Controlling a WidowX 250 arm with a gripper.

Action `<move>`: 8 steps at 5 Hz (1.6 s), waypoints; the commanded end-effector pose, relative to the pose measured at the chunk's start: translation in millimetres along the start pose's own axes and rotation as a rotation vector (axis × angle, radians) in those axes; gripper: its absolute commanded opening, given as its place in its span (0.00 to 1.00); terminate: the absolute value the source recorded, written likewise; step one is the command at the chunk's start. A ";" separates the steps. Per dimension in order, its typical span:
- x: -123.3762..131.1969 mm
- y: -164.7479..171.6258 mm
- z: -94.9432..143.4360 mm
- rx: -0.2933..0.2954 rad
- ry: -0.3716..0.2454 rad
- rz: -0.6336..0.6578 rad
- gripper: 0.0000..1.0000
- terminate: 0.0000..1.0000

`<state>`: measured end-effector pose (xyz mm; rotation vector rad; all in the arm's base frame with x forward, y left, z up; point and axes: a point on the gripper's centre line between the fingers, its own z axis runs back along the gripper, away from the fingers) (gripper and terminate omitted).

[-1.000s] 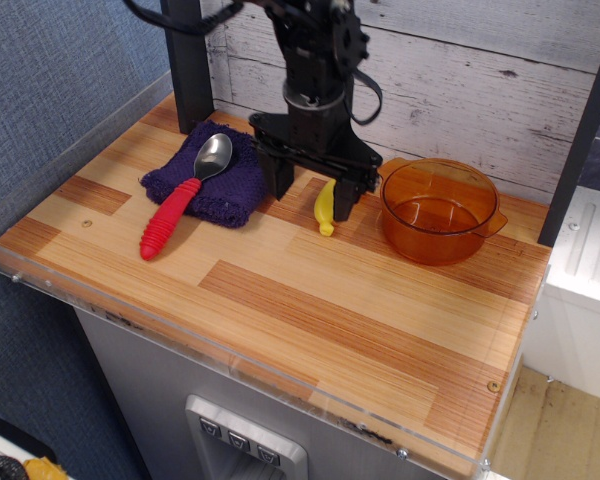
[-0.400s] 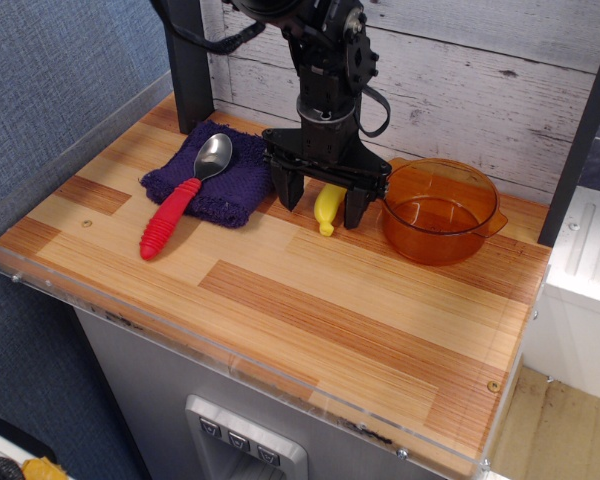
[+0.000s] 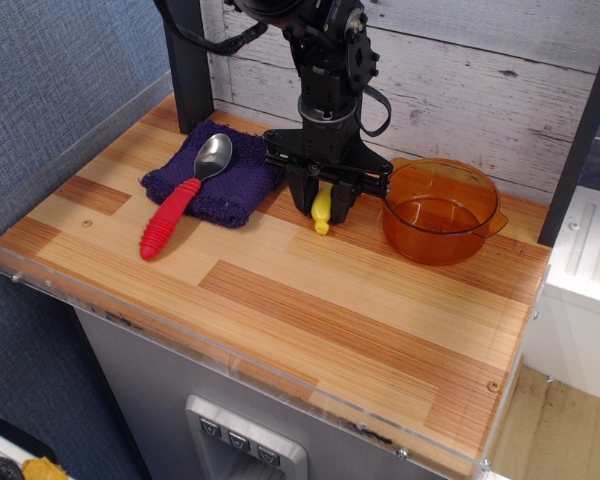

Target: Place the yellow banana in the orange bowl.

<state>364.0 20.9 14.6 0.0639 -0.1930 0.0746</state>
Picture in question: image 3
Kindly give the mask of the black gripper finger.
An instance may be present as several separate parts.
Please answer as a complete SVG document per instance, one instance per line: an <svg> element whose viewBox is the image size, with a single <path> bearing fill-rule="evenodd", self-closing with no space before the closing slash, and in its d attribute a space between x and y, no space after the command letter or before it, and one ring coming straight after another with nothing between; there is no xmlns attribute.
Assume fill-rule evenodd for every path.
<svg viewBox="0 0 600 480"><path fill-rule="evenodd" d="M331 222L342 224L346 221L349 209L355 204L361 194L357 185L339 183L333 184L331 189Z"/></svg>
<svg viewBox="0 0 600 480"><path fill-rule="evenodd" d="M319 191L319 180L303 170L292 167L286 168L286 177L296 209L304 216L309 216Z"/></svg>

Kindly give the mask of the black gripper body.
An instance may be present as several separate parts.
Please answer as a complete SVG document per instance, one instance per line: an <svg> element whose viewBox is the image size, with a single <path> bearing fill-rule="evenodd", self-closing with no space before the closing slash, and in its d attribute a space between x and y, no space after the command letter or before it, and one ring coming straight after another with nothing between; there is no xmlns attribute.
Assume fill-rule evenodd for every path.
<svg viewBox="0 0 600 480"><path fill-rule="evenodd" d="M360 136L360 109L323 112L300 109L302 127L264 133L270 163L303 170L319 181L357 185L361 194L385 196L393 166Z"/></svg>

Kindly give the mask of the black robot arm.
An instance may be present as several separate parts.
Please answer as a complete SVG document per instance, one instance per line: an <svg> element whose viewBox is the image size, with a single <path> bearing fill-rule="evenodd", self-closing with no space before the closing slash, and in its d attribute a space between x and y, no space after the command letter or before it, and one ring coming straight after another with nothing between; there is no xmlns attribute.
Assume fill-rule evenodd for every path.
<svg viewBox="0 0 600 480"><path fill-rule="evenodd" d="M387 125L369 131L363 98L384 107L371 87L379 56L367 35L359 1L235 1L233 7L259 23L279 28L288 41L301 83L299 129L268 130L267 160L282 167L296 208L308 215L322 182L331 184L331 220L341 224L362 194L384 198L393 167L367 147Z"/></svg>

